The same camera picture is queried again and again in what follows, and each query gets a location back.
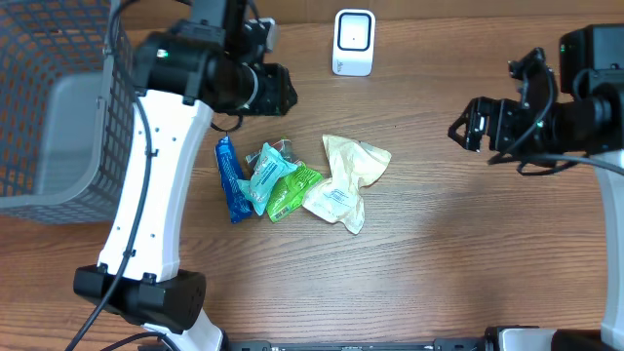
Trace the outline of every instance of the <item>gray basket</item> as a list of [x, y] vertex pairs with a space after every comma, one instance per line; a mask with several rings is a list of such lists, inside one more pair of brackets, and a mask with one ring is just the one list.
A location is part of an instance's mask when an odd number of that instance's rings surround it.
[[115, 216], [134, 117], [132, 87], [103, 55], [110, 7], [0, 0], [0, 214], [45, 223]]

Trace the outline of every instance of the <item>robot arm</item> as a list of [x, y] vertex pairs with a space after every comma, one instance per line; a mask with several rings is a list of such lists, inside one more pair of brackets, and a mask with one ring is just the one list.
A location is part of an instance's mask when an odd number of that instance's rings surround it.
[[[500, 151], [489, 163], [520, 162], [518, 172], [524, 176], [551, 175], [579, 163], [597, 166], [608, 267], [601, 339], [616, 350], [624, 350], [624, 216], [620, 216], [624, 214], [623, 36], [624, 25], [606, 24], [590, 25], [562, 37], [562, 93], [573, 94], [574, 102], [556, 103], [554, 74], [545, 64], [543, 50], [537, 48], [521, 60], [509, 62], [511, 77], [519, 81], [520, 101], [474, 98], [448, 130], [449, 137], [471, 151], [479, 151], [482, 137], [488, 136], [489, 149]], [[463, 135], [458, 132], [462, 126]], [[591, 159], [564, 155], [571, 151], [582, 151]], [[567, 162], [558, 166], [557, 160]], [[545, 170], [526, 173], [526, 164]], [[506, 351], [550, 350], [552, 340], [553, 350], [564, 350], [571, 337], [576, 344], [587, 339], [573, 332], [507, 329], [498, 333], [497, 342]]]
[[[190, 20], [151, 33], [137, 48], [133, 83], [145, 114], [135, 111], [121, 202], [97, 265], [78, 268], [74, 276], [78, 295], [166, 335], [173, 349], [218, 351], [224, 339], [203, 311], [206, 278], [178, 269], [186, 193], [213, 113], [281, 116], [297, 102], [288, 70], [263, 63], [279, 28], [273, 19], [244, 20], [247, 5], [247, 0], [196, 0]], [[146, 150], [145, 125], [151, 150]], [[131, 258], [121, 268], [141, 197], [146, 152], [151, 153], [150, 180]]]

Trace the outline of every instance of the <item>trash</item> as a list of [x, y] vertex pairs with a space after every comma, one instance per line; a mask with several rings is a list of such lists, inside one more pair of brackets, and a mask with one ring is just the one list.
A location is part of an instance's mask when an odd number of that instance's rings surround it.
[[252, 202], [255, 212], [262, 215], [277, 180], [294, 172], [296, 168], [297, 165], [284, 160], [276, 149], [265, 142], [252, 179], [239, 179], [238, 185], [245, 198]]
[[266, 212], [271, 221], [278, 222], [298, 209], [308, 189], [321, 179], [323, 176], [320, 173], [307, 168], [304, 163], [300, 162], [296, 171], [278, 180], [266, 206]]
[[323, 136], [331, 178], [321, 180], [305, 194], [303, 207], [320, 218], [341, 221], [353, 234], [364, 225], [364, 202], [358, 190], [385, 172], [390, 152], [341, 136]]
[[[282, 139], [273, 142], [271, 144], [271, 147], [273, 147], [274, 149], [276, 149], [277, 151], [280, 152], [280, 155], [282, 155], [282, 157], [284, 158], [284, 160], [290, 162], [290, 163], [296, 163], [297, 161], [299, 161], [299, 158], [296, 157], [293, 154], [293, 142], [290, 141], [289, 139], [282, 137]], [[250, 168], [250, 170], [254, 170], [255, 168], [255, 164], [257, 163], [257, 159], [260, 156], [260, 152], [262, 152], [262, 150], [257, 150], [256, 152], [249, 154], [247, 156], [245, 156], [245, 162], [247, 162], [247, 166]]]
[[238, 180], [244, 179], [243, 170], [241, 170], [236, 159], [236, 150], [234, 150], [234, 145], [232, 145], [229, 136], [218, 141], [214, 147], [214, 155], [216, 156], [218, 172], [221, 174], [221, 186], [225, 191], [230, 220], [232, 223], [238, 223], [252, 215], [253, 212], [250, 202], [245, 199], [245, 195], [239, 187]]

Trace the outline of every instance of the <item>white plastic bag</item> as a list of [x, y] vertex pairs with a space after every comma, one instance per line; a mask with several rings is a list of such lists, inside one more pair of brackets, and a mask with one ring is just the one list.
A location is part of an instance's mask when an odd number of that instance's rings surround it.
[[321, 180], [303, 199], [303, 207], [320, 218], [341, 221], [353, 234], [364, 225], [364, 202], [359, 189], [376, 182], [392, 155], [365, 142], [342, 136], [323, 136], [331, 178]]

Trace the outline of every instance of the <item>wooden table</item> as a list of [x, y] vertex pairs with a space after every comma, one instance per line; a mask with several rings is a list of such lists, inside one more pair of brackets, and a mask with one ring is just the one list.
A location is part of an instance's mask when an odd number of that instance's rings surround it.
[[[447, 128], [471, 98], [517, 98], [507, 59], [542, 46], [558, 70], [561, 35], [619, 20], [381, 21], [367, 78], [332, 75], [331, 24], [283, 27], [268, 60], [290, 69], [299, 104], [285, 118], [247, 118], [232, 135], [239, 156], [286, 135], [328, 175], [321, 135], [336, 134], [393, 158], [362, 190], [358, 236], [304, 209], [278, 224], [232, 225], [213, 153], [221, 136], [210, 133], [195, 163], [180, 253], [182, 268], [208, 278], [212, 321], [233, 339], [274, 342], [415, 341], [508, 324], [598, 328], [605, 228], [593, 171], [523, 178], [511, 165], [488, 167], [488, 152], [462, 150]], [[0, 219], [0, 348], [66, 345], [93, 309], [72, 292], [74, 269], [97, 261], [109, 225]], [[139, 331], [103, 314], [81, 347]]]

